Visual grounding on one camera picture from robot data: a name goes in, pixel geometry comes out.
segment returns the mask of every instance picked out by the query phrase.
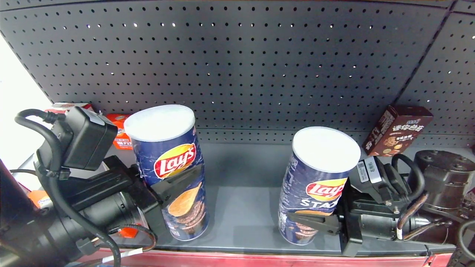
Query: robotic arm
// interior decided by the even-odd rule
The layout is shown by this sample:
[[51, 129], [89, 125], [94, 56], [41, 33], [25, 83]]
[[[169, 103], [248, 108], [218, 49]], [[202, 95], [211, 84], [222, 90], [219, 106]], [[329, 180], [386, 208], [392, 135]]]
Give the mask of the robotic arm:
[[[407, 180], [398, 172], [399, 159], [411, 168]], [[474, 175], [474, 162], [446, 151], [419, 151], [414, 161], [398, 154], [386, 165], [370, 157], [350, 174], [335, 215], [291, 217], [328, 234], [339, 234], [342, 254], [348, 257], [357, 254], [366, 236], [453, 244], [457, 246], [455, 257], [475, 261], [462, 242], [465, 231], [475, 225], [473, 203], [464, 201]]]
[[[52, 130], [26, 118], [32, 115], [53, 124]], [[117, 128], [104, 117], [75, 107], [67, 115], [25, 110], [15, 120], [46, 139], [34, 164], [53, 206], [36, 208], [0, 161], [2, 267], [62, 267], [96, 252], [98, 239], [111, 248], [114, 266], [120, 266], [119, 247], [109, 234], [123, 227], [136, 228], [151, 237], [152, 244], [145, 250], [152, 249], [157, 235], [168, 234], [162, 208], [202, 168], [195, 166], [147, 188], [136, 165], [127, 168], [116, 156], [104, 159], [117, 134]], [[107, 171], [99, 175], [89, 179], [69, 176], [69, 168], [96, 170], [102, 162]]]
[[[53, 124], [52, 130], [26, 118], [32, 115]], [[162, 208], [202, 168], [195, 166], [149, 188], [136, 165], [127, 168], [115, 156], [104, 159], [117, 128], [101, 115], [75, 107], [67, 115], [26, 110], [15, 120], [45, 137], [36, 152], [35, 173], [53, 206], [36, 208], [0, 161], [0, 267], [62, 267], [96, 252], [97, 239], [111, 248], [117, 267], [121, 254], [108, 234], [123, 227], [137, 228], [152, 239], [145, 250], [152, 249], [157, 235], [168, 234]], [[411, 168], [407, 179], [398, 172], [399, 159]], [[107, 171], [99, 175], [70, 177], [69, 168], [96, 170], [102, 162]], [[344, 256], [355, 256], [362, 237], [368, 236], [454, 244], [457, 250], [449, 264], [468, 266], [475, 262], [469, 250], [475, 242], [466, 246], [462, 237], [474, 227], [475, 211], [472, 203], [464, 201], [464, 192], [474, 174], [474, 162], [445, 151], [419, 151], [414, 161], [396, 155], [386, 165], [370, 157], [350, 174], [336, 214], [288, 216], [338, 234]], [[101, 259], [87, 264], [100, 263]]]

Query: white plastic lid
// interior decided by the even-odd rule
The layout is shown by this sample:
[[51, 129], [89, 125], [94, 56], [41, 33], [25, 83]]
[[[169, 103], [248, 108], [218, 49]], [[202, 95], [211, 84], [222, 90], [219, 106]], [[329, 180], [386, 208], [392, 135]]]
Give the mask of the white plastic lid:
[[305, 164], [328, 173], [347, 172], [361, 157], [360, 146], [353, 138], [327, 127], [307, 127], [298, 131], [292, 149]]
[[144, 142], [179, 137], [195, 124], [195, 114], [183, 105], [160, 105], [134, 113], [123, 123], [129, 137]]

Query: lay's logo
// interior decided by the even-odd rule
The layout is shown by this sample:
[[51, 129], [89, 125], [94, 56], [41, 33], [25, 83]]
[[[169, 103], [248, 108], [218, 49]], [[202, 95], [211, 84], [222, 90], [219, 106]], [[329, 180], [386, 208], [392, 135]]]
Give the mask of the lay's logo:
[[155, 162], [155, 174], [160, 179], [165, 179], [184, 171], [196, 158], [194, 143], [176, 146], [163, 153]]
[[347, 178], [316, 181], [305, 188], [307, 195], [319, 201], [332, 201], [339, 198], [345, 187]]

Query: red and white box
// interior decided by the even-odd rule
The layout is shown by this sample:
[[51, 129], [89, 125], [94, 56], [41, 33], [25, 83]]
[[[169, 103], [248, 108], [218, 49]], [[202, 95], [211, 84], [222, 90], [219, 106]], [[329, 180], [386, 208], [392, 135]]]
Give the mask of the red and white box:
[[92, 105], [89, 103], [62, 103], [62, 102], [54, 103], [49, 109], [45, 111], [50, 111], [50, 112], [54, 112], [58, 114], [65, 114], [74, 106], [78, 106], [83, 109], [94, 112]]

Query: pringles-style chip canister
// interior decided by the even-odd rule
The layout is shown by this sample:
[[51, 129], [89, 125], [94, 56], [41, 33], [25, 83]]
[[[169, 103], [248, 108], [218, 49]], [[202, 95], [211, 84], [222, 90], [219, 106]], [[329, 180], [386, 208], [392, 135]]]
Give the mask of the pringles-style chip canister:
[[[139, 111], [124, 122], [137, 165], [152, 186], [188, 168], [203, 164], [193, 111], [182, 105], [161, 105]], [[204, 168], [200, 176], [162, 210], [171, 234], [187, 241], [208, 226]]]
[[280, 193], [279, 229], [290, 243], [306, 245], [317, 230], [291, 221], [287, 213], [331, 215], [361, 151], [351, 137], [327, 127], [298, 131], [292, 150]]

